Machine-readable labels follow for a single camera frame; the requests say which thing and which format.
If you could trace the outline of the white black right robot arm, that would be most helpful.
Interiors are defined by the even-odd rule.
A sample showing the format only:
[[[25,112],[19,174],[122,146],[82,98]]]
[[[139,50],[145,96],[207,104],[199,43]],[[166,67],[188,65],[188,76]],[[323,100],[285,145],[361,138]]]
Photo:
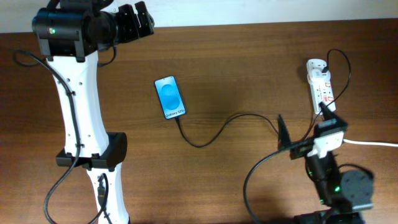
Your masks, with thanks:
[[[281,116],[278,122],[278,151],[289,151],[290,158],[305,159],[305,170],[315,185],[322,204],[328,210],[296,215],[292,223],[364,223],[363,210],[373,208],[371,198],[374,174],[361,166],[350,164],[353,170],[342,172],[333,150],[343,144],[348,123],[332,112],[324,103],[319,104],[324,121],[318,123],[313,136],[292,142]]]

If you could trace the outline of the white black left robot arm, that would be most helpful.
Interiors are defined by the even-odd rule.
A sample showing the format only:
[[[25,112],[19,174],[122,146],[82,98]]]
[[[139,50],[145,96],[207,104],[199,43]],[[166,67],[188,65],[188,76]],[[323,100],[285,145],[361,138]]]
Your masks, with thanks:
[[[105,130],[97,88],[100,51],[152,35],[154,20],[142,1],[50,1],[32,20],[43,65],[58,90],[66,140],[58,166],[82,167],[93,185],[98,223],[130,223],[121,183],[125,133]]]

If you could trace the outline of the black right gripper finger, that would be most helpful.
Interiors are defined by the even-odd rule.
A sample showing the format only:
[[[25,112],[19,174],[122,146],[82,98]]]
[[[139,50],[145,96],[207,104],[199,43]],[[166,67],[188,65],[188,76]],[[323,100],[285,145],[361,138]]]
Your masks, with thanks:
[[[338,122],[337,115],[332,112],[324,102],[318,104],[323,116],[323,124],[336,124]]]
[[[278,115],[277,124],[278,124],[278,149],[285,149],[287,146],[291,145],[292,141],[290,139],[289,132],[281,115]]]

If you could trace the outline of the blue Galaxy smartphone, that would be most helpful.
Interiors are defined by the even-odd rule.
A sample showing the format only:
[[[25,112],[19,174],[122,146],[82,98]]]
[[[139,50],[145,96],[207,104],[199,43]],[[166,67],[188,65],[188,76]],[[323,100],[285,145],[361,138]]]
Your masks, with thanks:
[[[186,108],[174,76],[154,82],[165,119],[174,119],[186,114]]]

